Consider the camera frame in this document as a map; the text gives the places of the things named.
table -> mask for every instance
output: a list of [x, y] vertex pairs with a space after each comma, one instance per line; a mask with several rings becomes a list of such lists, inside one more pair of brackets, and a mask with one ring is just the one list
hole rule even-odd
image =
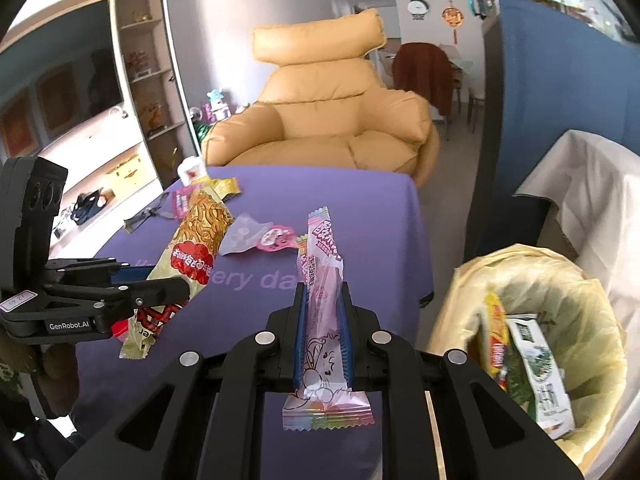
[[[238, 178], [243, 193], [226, 202], [233, 215], [246, 212], [300, 234], [306, 232], [308, 213], [327, 206], [353, 303], [375, 311], [386, 330], [415, 340], [419, 300], [433, 291], [433, 279], [417, 193], [408, 176], [279, 166], [225, 166], [209, 168], [209, 174]], [[151, 218], [133, 234], [120, 230], [97, 257], [154, 264], [177, 225]], [[263, 330], [270, 312], [292, 304], [297, 280], [295, 250], [219, 256], [209, 285], [166, 325], [147, 359], [119, 359], [120, 342], [114, 338], [78, 344], [76, 428], [91, 437], [182, 352], [219, 354]], [[261, 478], [370, 478], [382, 451], [378, 394], [370, 395], [377, 421], [372, 426], [309, 432], [282, 429], [284, 399], [282, 394], [265, 399]]]

snack package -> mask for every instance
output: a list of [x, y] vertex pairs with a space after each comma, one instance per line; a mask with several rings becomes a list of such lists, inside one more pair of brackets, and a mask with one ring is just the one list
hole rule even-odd
[[[209, 283], [220, 242], [232, 221], [213, 186], [203, 187], [147, 279], [181, 276], [189, 283], [192, 300]], [[120, 358], [144, 359], [164, 324], [182, 307], [174, 304], [139, 308], [129, 318]]]
[[507, 391], [553, 440], [575, 429], [571, 400], [535, 319], [508, 317]]
[[198, 195], [199, 190], [205, 186], [211, 186], [220, 200], [224, 200], [227, 196], [238, 194], [241, 192], [238, 181], [233, 178], [206, 178], [202, 182], [196, 182], [190, 186], [181, 187], [171, 193], [171, 205], [174, 210], [174, 218], [182, 220]]
[[336, 313], [342, 258], [326, 208], [309, 215], [308, 237], [300, 237], [297, 245], [300, 278], [307, 284], [305, 352], [302, 386], [287, 397], [283, 427], [316, 430], [372, 424], [366, 394], [352, 392], [344, 378]]
[[247, 213], [238, 215], [236, 220], [226, 230], [226, 235], [220, 244], [220, 255], [229, 253], [244, 253], [254, 248], [258, 241], [271, 229], [273, 224], [258, 224]]
[[498, 295], [490, 291], [484, 297], [480, 323], [480, 361], [482, 368], [503, 390], [507, 389], [505, 355], [509, 346], [506, 314]]
[[286, 249], [287, 247], [295, 249], [298, 247], [296, 234], [291, 227], [274, 225], [258, 240], [256, 247], [269, 253]]
[[300, 281], [309, 284], [309, 264], [306, 257], [306, 241], [309, 235], [302, 235], [296, 238], [296, 245], [298, 246], [298, 258], [296, 259], [296, 265], [298, 266], [298, 276]]

bag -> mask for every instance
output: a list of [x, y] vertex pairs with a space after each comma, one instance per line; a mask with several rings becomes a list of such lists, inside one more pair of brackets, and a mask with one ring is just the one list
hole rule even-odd
[[626, 385], [624, 333], [598, 280], [564, 256], [516, 244], [456, 269], [427, 351], [466, 348], [493, 287], [507, 314], [538, 314], [576, 429], [556, 444], [585, 472], [596, 458]]
[[80, 194], [76, 200], [76, 205], [71, 212], [71, 219], [78, 225], [84, 224], [87, 220], [96, 216], [106, 205], [100, 203], [100, 189], [89, 194]]

pink snack wrapper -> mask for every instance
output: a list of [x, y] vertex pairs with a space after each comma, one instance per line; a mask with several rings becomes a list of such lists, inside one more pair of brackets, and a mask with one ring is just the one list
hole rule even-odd
[[373, 423], [367, 395], [347, 386], [336, 313], [342, 258], [334, 243], [327, 208], [308, 218], [308, 235], [296, 239], [298, 272], [307, 284], [302, 386], [282, 409], [285, 430], [318, 430]]
[[262, 251], [273, 253], [287, 247], [296, 248], [296, 234], [291, 227], [274, 225], [269, 229], [255, 245]]

bookshelf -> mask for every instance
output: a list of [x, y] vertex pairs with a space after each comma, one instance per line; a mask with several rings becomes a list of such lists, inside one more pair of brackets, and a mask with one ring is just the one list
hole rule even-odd
[[177, 165], [200, 151], [180, 85], [166, 6], [163, 0], [115, 0], [115, 8], [143, 142], [166, 188], [178, 178]]

